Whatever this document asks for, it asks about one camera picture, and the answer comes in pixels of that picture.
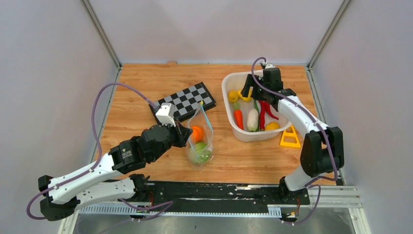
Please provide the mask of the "large toy orange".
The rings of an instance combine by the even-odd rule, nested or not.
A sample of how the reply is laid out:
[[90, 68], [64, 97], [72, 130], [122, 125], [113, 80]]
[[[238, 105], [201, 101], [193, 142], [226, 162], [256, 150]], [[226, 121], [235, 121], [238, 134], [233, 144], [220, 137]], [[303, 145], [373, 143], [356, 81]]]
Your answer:
[[204, 138], [204, 129], [197, 125], [192, 125], [191, 129], [192, 129], [191, 139], [195, 143], [202, 141]]

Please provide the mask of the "yellow toy lemon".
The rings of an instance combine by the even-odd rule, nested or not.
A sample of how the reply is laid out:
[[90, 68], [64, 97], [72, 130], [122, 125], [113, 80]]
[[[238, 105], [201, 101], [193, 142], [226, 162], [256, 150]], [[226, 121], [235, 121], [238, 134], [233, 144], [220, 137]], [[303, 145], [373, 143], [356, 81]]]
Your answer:
[[238, 92], [235, 91], [235, 90], [229, 91], [227, 97], [228, 97], [228, 101], [229, 101], [230, 103], [235, 103], [235, 102], [237, 102], [238, 99], [239, 99]]

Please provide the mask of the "clear zip top bag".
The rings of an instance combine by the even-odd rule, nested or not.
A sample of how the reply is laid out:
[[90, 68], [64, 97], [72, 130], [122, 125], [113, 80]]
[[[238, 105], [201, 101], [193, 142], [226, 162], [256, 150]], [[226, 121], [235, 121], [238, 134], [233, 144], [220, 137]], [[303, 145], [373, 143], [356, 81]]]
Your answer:
[[192, 130], [187, 141], [187, 158], [193, 167], [199, 169], [205, 167], [214, 157], [214, 131], [204, 107], [204, 101], [198, 102], [194, 115], [187, 122], [187, 127]]

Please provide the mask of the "green toy cabbage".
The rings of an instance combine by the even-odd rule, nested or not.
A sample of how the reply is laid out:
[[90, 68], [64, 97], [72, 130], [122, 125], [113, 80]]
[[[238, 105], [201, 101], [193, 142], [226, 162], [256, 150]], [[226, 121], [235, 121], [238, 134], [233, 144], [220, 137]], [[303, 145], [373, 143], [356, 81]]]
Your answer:
[[194, 149], [190, 148], [188, 153], [188, 158], [192, 163], [201, 165], [211, 159], [212, 152], [207, 148], [206, 143], [198, 142], [194, 145]]

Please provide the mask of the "toy orange carrot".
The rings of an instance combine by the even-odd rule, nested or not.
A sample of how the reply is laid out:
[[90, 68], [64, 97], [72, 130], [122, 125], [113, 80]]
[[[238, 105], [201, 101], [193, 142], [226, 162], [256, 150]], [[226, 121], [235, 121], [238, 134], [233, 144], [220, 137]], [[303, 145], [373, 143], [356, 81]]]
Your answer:
[[243, 125], [243, 114], [242, 114], [242, 112], [241, 112], [241, 110], [240, 110], [240, 106], [239, 106], [238, 101], [235, 101], [235, 102], [233, 103], [233, 106], [234, 106], [234, 119], [235, 119], [235, 122], [236, 122], [238, 128], [240, 128], [241, 130], [243, 130], [243, 129], [244, 129], [244, 125]]

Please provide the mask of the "red toy chili pepper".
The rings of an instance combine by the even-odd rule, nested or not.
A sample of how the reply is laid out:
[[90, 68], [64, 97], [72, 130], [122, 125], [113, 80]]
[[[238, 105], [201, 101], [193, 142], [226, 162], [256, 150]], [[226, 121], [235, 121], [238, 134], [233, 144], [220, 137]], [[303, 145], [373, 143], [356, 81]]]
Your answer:
[[279, 120], [279, 118], [278, 118], [277, 116], [275, 116], [275, 115], [271, 112], [271, 107], [270, 107], [269, 103], [266, 102], [266, 101], [264, 101], [263, 103], [264, 103], [265, 112], [266, 112], [270, 117], [272, 117], [273, 119]]

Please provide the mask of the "white plastic basket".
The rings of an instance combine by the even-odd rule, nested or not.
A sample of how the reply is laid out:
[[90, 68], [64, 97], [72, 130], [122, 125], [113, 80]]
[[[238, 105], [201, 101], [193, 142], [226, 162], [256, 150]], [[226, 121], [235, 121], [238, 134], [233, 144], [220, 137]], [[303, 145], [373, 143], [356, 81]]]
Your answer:
[[252, 142], [252, 141], [260, 141], [260, 140], [267, 140], [273, 139], [279, 134], [282, 134], [284, 130], [291, 126], [291, 122], [282, 114], [275, 111], [274, 108], [271, 108], [271, 113], [277, 116], [279, 119], [274, 119], [270, 115], [265, 114], [265, 125], [268, 125], [271, 122], [277, 122], [280, 126], [278, 129], [272, 131], [258, 131], [258, 132], [249, 132], [247, 130], [247, 116], [250, 110], [255, 108], [254, 101], [245, 102], [242, 99], [238, 100], [239, 109], [243, 114], [243, 125], [244, 129], [240, 129], [236, 124], [234, 113], [234, 105], [233, 103], [229, 102], [228, 93], [230, 91], [239, 91], [244, 87], [246, 78], [250, 75], [251, 72], [237, 72], [231, 73], [227, 75], [222, 81], [222, 94], [223, 94], [223, 102], [226, 109], [226, 114], [228, 121], [231, 125], [232, 132], [236, 139], [242, 142]]

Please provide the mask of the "white toy radish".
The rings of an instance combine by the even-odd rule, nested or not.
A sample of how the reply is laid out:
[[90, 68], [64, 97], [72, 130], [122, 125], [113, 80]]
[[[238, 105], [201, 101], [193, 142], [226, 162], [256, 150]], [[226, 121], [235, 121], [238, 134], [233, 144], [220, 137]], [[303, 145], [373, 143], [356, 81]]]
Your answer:
[[256, 109], [251, 109], [247, 115], [247, 129], [249, 132], [255, 132], [259, 127], [259, 113]]

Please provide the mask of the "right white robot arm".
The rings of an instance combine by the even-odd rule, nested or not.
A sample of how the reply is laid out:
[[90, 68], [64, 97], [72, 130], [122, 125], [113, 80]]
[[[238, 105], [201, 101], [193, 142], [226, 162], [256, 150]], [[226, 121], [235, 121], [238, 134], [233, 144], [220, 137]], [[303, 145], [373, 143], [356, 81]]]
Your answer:
[[317, 119], [301, 103], [296, 93], [283, 87], [279, 68], [264, 68], [262, 76], [250, 73], [246, 76], [242, 96], [270, 104], [284, 115], [303, 137], [300, 165], [291, 174], [280, 179], [278, 197], [283, 203], [291, 203], [313, 182], [326, 178], [344, 166], [343, 132]]

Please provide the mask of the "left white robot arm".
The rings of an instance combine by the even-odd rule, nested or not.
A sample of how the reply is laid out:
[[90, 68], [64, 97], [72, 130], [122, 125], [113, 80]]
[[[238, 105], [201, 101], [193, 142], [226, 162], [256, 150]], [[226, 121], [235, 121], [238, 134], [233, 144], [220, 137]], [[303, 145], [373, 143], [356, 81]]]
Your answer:
[[40, 201], [40, 212], [47, 220], [57, 221], [83, 207], [111, 199], [146, 200], [149, 196], [148, 178], [143, 174], [110, 180], [145, 168], [171, 147], [185, 147], [192, 132], [179, 121], [173, 125], [153, 125], [141, 135], [111, 148], [100, 161], [61, 177], [40, 177], [38, 187], [44, 196]]

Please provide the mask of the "black grey chessboard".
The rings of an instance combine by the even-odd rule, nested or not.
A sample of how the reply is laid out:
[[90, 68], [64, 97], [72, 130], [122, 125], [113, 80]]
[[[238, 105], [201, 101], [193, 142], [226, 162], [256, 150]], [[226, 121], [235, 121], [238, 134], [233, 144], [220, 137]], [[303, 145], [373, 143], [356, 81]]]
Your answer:
[[203, 102], [204, 111], [216, 107], [216, 100], [207, 89], [203, 82], [199, 82], [181, 91], [165, 96], [154, 102], [155, 105], [160, 106], [163, 103], [171, 103], [175, 106], [173, 118], [179, 120], [181, 123], [190, 121], [193, 125], [202, 123], [204, 117], [202, 111], [196, 114], [200, 102]]

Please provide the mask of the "yellow toy potato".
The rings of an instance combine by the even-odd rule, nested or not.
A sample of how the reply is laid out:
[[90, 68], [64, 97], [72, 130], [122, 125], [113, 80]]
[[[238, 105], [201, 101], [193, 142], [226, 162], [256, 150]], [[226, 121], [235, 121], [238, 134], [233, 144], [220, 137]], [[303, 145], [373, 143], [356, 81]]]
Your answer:
[[273, 122], [268, 123], [265, 126], [264, 130], [265, 131], [273, 131], [273, 130], [277, 130], [279, 128], [280, 128], [280, 125], [276, 121], [273, 121]]

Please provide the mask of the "yellow triangular plastic stand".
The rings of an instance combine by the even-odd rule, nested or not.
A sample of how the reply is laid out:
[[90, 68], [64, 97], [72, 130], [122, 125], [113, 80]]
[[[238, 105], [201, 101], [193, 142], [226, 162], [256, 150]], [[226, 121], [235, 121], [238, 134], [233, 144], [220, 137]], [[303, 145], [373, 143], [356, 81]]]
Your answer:
[[298, 139], [295, 127], [291, 125], [286, 130], [283, 131], [280, 140], [280, 146], [289, 148], [301, 148], [300, 141]]

